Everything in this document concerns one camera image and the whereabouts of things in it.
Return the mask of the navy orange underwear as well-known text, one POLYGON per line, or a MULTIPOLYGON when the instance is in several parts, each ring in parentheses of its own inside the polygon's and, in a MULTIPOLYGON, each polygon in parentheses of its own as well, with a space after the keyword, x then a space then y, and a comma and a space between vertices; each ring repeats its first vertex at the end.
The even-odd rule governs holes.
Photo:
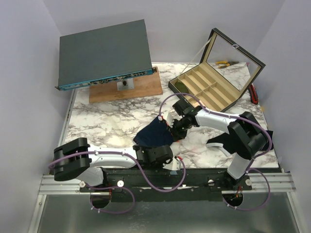
POLYGON ((181 140, 182 137, 173 135, 169 128, 164 120, 160 121, 156 117, 136 134, 133 141, 137 145, 145 147, 170 146, 173 142, 181 140))

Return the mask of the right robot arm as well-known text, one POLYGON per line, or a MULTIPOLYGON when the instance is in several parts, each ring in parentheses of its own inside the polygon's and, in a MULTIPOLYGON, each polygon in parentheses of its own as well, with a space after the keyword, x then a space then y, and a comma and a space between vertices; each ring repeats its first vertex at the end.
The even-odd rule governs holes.
POLYGON ((241 185, 241 178, 250 168, 256 153, 272 147, 270 135, 250 112, 229 115, 203 106, 193 107, 184 100, 176 102, 173 109, 181 116, 180 120, 173 121, 171 127, 176 140, 185 138, 191 127, 210 127, 223 132, 209 139, 206 146, 220 147, 224 153, 233 155, 223 178, 224 186, 229 190, 241 185))

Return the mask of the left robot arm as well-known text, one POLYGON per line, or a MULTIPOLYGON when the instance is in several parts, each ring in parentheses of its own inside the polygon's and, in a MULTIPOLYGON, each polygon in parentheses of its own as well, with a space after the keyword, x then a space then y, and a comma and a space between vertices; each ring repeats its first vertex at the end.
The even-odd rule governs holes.
POLYGON ((58 182, 78 179, 91 185, 96 191, 107 188, 104 168, 133 168, 179 170, 180 162, 170 146, 129 148, 100 148, 88 144, 84 137, 77 138, 54 149, 54 180, 58 182))

